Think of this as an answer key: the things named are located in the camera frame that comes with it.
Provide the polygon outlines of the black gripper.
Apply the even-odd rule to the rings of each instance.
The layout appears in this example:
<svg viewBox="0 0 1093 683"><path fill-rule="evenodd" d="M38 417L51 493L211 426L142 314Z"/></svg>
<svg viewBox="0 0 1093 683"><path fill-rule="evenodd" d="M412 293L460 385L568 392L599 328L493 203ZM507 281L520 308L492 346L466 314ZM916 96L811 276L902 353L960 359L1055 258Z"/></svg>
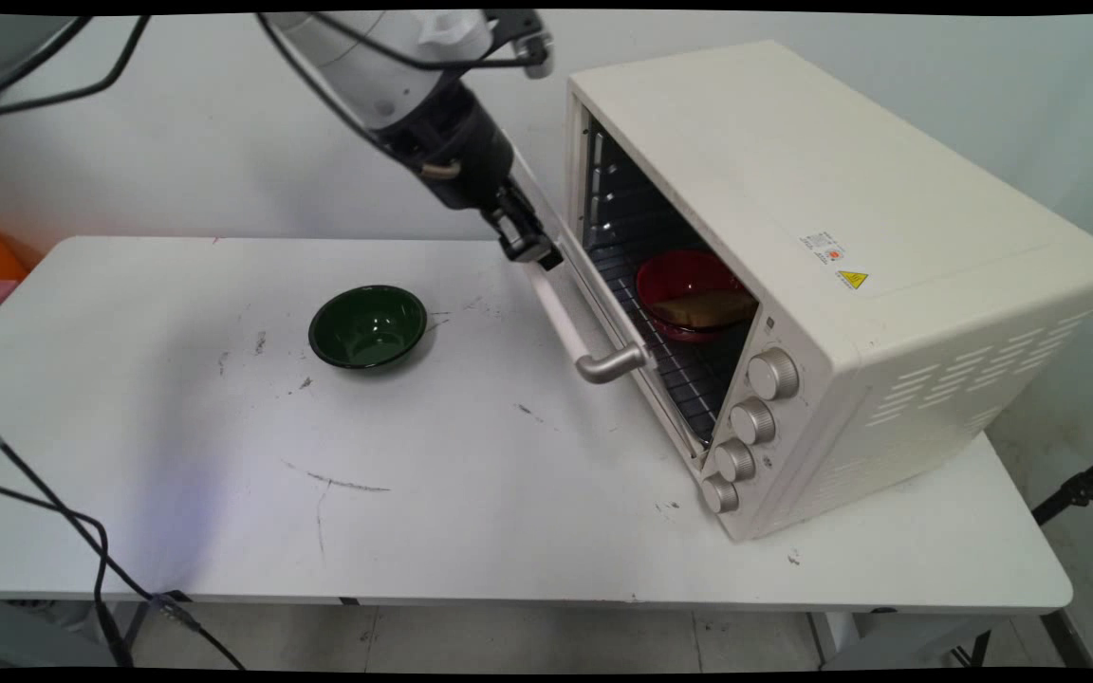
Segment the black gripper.
<svg viewBox="0 0 1093 683"><path fill-rule="evenodd" d="M512 180L512 143L463 83L435 83L424 101L404 94L374 104L374 134L443 207L479 211L516 263L550 271L563 255Z"/></svg>

